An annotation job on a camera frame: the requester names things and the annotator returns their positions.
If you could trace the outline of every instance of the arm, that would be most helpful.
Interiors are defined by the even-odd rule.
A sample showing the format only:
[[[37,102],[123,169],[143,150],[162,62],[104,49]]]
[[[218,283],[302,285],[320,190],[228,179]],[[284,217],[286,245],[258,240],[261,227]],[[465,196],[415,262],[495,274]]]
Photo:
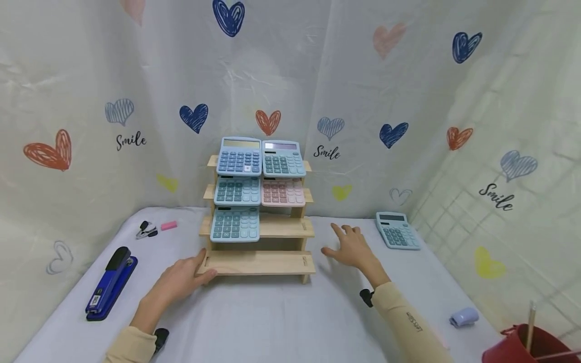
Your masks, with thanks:
[[[396,285],[367,245],[359,227],[336,224],[331,227],[339,237],[340,249],[323,247],[321,252],[340,263],[358,268],[369,280],[375,293],[373,305],[388,323],[397,343],[410,363],[452,363],[452,357],[436,338],[428,323],[401,295]]]
[[[155,351],[155,327],[169,305],[190,295],[216,276],[208,270],[195,277],[206,255],[205,249],[191,258],[168,267],[149,293],[141,299],[133,320],[124,328],[105,354],[103,363],[148,363]]]

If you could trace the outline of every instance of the teal calculator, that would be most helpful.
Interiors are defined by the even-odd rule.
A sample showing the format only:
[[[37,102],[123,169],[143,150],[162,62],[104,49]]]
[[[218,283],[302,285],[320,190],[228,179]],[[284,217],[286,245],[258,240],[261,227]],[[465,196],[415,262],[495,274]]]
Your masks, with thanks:
[[[300,178],[307,175],[298,142],[263,140],[262,159],[265,177]]]
[[[258,207],[216,207],[210,230],[212,242],[258,242]]]
[[[419,250],[419,241],[403,213],[377,212],[375,224],[385,245],[396,250]]]
[[[258,139],[223,137],[216,173],[233,177],[259,177],[262,174],[261,146]]]
[[[220,175],[214,191],[214,204],[217,206],[259,206],[259,177],[228,177]]]

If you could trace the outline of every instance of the calculator display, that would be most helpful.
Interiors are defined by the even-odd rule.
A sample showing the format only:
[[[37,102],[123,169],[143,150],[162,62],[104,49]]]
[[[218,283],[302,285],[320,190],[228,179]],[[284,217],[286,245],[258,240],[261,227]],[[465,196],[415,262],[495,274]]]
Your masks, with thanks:
[[[260,149],[260,141],[244,141],[244,140],[224,140],[224,146],[234,146],[238,148],[252,148]]]
[[[405,221],[405,218],[402,215],[384,215],[381,214],[379,216],[380,220],[389,220],[389,221]]]
[[[285,150],[296,150],[296,144],[294,143],[272,143],[265,142],[265,149],[285,149]]]

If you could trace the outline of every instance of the yellow heart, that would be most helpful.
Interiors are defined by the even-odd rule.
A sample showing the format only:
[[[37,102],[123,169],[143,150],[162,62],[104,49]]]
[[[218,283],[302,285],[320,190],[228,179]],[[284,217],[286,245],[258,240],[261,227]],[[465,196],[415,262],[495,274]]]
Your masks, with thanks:
[[[168,191],[174,193],[178,189],[178,179],[167,178],[165,175],[156,174],[157,181]]]
[[[333,186],[333,189],[331,191],[336,200],[342,201],[343,199],[346,199],[349,196],[349,193],[351,193],[352,188],[353,185],[344,185],[344,186],[335,185]]]
[[[474,264],[476,273],[483,279],[497,279],[507,272],[506,266],[490,258],[490,253],[482,246],[474,252]]]

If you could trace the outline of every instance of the white tablecloth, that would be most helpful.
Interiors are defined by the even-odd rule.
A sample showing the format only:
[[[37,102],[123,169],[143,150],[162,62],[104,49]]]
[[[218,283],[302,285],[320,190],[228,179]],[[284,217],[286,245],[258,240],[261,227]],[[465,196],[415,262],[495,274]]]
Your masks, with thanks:
[[[140,298],[179,258],[205,246],[198,237],[203,208],[147,208],[123,225],[69,295],[17,358],[16,363],[101,362],[117,332],[128,325]],[[136,240],[143,220],[176,220],[178,227]],[[337,238],[329,223],[359,226],[391,279],[450,346],[456,362],[480,362],[500,340],[481,316],[473,327],[455,329],[451,313],[474,306],[429,248],[388,249],[373,220],[311,217],[317,273],[302,285],[298,276],[220,276],[208,287],[172,306],[158,324],[170,337],[158,363],[385,362],[402,361],[393,336],[359,291],[370,288],[354,268],[331,263],[320,253]],[[113,252],[127,246],[139,259],[131,279],[106,320],[87,322],[84,309]]]

